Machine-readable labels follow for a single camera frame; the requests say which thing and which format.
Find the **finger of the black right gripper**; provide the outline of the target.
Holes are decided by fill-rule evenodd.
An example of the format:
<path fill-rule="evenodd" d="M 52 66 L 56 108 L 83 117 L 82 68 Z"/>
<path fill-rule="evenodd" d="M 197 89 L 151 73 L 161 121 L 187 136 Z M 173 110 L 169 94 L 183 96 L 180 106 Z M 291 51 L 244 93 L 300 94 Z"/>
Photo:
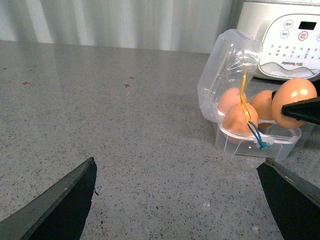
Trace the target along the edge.
<path fill-rule="evenodd" d="M 312 124 L 320 123 L 320 98 L 314 97 L 306 100 L 285 104 L 281 108 L 281 114 L 297 121 L 305 121 Z"/>
<path fill-rule="evenodd" d="M 277 93 L 277 91 L 275 90 L 275 91 L 273 91 L 272 93 L 271 93 L 271 98 L 274 98 L 274 96 L 275 96 L 275 94 Z"/>

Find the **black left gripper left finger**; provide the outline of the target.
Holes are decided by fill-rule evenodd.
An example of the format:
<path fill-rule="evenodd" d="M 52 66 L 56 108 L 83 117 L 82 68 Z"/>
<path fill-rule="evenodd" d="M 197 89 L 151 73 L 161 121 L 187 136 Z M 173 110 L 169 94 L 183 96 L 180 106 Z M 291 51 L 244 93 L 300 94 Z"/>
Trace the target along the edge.
<path fill-rule="evenodd" d="M 79 240 L 91 209 L 97 165 L 88 158 L 0 223 L 2 240 Z"/>

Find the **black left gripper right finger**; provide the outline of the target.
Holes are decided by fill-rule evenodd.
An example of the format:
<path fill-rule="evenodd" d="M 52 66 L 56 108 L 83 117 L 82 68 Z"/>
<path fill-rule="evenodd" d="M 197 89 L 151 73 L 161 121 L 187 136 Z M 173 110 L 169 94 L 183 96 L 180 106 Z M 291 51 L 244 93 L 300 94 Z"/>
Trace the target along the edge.
<path fill-rule="evenodd" d="M 320 188 L 267 158 L 257 169 L 273 218 L 285 240 L 320 238 Z"/>

